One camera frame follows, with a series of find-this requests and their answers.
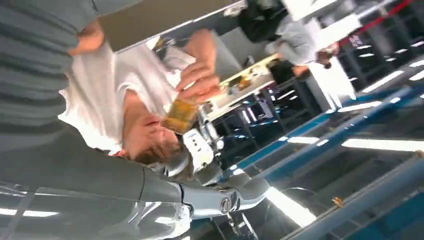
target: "ceiling light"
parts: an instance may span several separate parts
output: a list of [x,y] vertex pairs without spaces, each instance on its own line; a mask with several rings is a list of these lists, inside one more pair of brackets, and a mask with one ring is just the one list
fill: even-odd
[[392,100],[390,100],[390,102],[391,102],[392,104],[395,104],[395,103],[399,102],[400,100],[401,100],[401,98],[400,98],[400,97],[395,97],[395,98],[393,98]]
[[322,146],[322,145],[324,145],[324,144],[326,144],[328,142],[329,142],[328,139],[325,139],[325,140],[322,140],[322,141],[318,142],[316,145],[319,147],[319,146]]
[[383,86],[384,84],[388,83],[389,81],[395,79],[396,77],[398,77],[399,75],[401,75],[403,73],[404,73],[404,71],[401,71],[401,70],[394,71],[394,72],[390,73],[389,75],[385,76],[384,78],[382,78],[381,80],[375,82],[371,86],[365,88],[364,90],[362,90],[362,92],[363,93],[369,93],[369,92]]
[[253,121],[257,122],[258,119],[256,118],[255,114],[253,113],[252,109],[250,107],[248,107],[247,108],[247,111],[249,112],[249,114],[252,117]]
[[350,111],[355,111],[355,110],[360,110],[360,109],[368,109],[368,108],[372,108],[372,107],[377,107],[380,104],[382,104],[381,101],[372,101],[372,102],[367,102],[367,103],[361,103],[361,104],[357,104],[357,105],[353,105],[353,106],[342,107],[338,110],[338,112],[339,113],[345,113],[345,112],[350,112]]
[[241,111],[241,112],[243,113],[243,117],[244,117],[244,119],[246,120],[246,122],[247,122],[248,124],[251,124],[252,122],[251,122],[251,120],[249,119],[248,114],[246,113],[246,111],[245,111],[245,110],[243,110],[243,111]]
[[371,48],[370,45],[363,45],[363,46],[359,46],[356,49],[367,49],[367,48]]
[[279,208],[287,217],[291,218],[296,224],[302,228],[308,226],[317,219],[309,209],[301,206],[282,192],[274,187],[270,187],[265,192],[266,198]]
[[244,173],[245,173],[245,171],[243,171],[240,168],[237,168],[236,170],[232,171],[233,175],[239,175],[239,174],[244,174]]
[[417,150],[424,150],[424,141],[352,138],[345,141],[342,146],[348,148],[415,152]]
[[288,95],[290,95],[290,94],[292,94],[294,92],[296,92],[296,91],[295,90],[291,90],[291,91],[287,92],[286,94],[284,94],[284,95],[280,96],[279,98],[277,98],[277,100],[281,100],[281,99],[287,97]]
[[359,55],[360,58],[367,58],[367,57],[372,57],[372,56],[374,56],[373,53],[365,53],[365,54]]
[[412,44],[411,47],[418,48],[419,46],[421,46],[423,44],[424,44],[424,41],[418,41],[418,42]]
[[[16,209],[0,208],[0,215],[14,216],[16,213],[17,213]],[[56,214],[59,214],[59,213],[54,211],[30,211],[30,210],[26,210],[25,212],[23,212],[24,217],[40,217],[40,218],[50,217]]]
[[399,50],[395,51],[394,53],[395,54],[401,54],[401,53],[404,53],[406,51],[408,51],[408,49],[402,48],[402,49],[399,49]]
[[424,60],[416,61],[409,66],[412,68],[416,68],[416,67],[421,67],[422,65],[424,65]]
[[319,140],[320,139],[318,137],[313,136],[294,136],[287,140],[287,142],[293,144],[314,144]]
[[413,77],[411,77],[409,80],[411,81],[417,81],[424,78],[424,70],[420,71],[419,73],[415,74]]

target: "yellow liquid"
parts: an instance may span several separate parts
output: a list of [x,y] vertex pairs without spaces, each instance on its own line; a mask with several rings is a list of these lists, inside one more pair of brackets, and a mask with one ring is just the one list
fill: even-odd
[[161,125],[177,134],[183,135],[192,128],[198,110],[199,106],[197,104],[176,99]]

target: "red cable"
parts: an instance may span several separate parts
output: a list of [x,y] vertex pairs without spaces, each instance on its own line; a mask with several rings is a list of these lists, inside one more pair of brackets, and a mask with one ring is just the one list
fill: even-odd
[[[400,12],[403,8],[405,8],[408,4],[410,4],[413,0],[403,0],[401,3],[399,3],[397,6],[393,7],[392,10],[390,10],[387,14],[387,16],[381,16],[373,21],[371,21],[370,23],[368,23],[367,25],[361,27],[358,31],[356,31],[355,33],[353,33],[352,35],[358,35],[362,32],[365,32],[366,30],[374,27],[375,25],[383,22],[383,20],[385,20],[386,18],[389,18],[395,14],[397,14],[398,12]],[[339,45],[342,46],[346,43],[349,42],[349,37],[345,37],[342,40],[339,41]]]

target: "gray hoodie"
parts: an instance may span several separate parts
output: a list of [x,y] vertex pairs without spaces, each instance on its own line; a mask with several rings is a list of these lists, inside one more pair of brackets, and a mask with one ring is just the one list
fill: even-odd
[[293,65],[306,65],[316,60],[317,48],[314,40],[300,21],[293,21],[290,15],[280,22],[275,41],[277,51]]

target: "person in background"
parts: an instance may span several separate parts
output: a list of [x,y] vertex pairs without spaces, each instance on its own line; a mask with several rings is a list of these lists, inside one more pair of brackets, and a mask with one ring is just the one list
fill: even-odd
[[339,52],[337,43],[317,49],[314,39],[300,21],[294,21],[280,2],[250,1],[238,16],[240,28],[254,43],[267,41],[268,52],[279,53],[293,66],[319,63],[331,68],[330,59]]
[[97,21],[78,39],[69,51],[72,71],[59,119],[76,127],[89,147],[145,165],[178,154],[181,143],[160,122],[177,96],[201,103],[220,93],[210,32],[199,30],[184,48],[170,48],[165,64],[146,43],[114,54]]

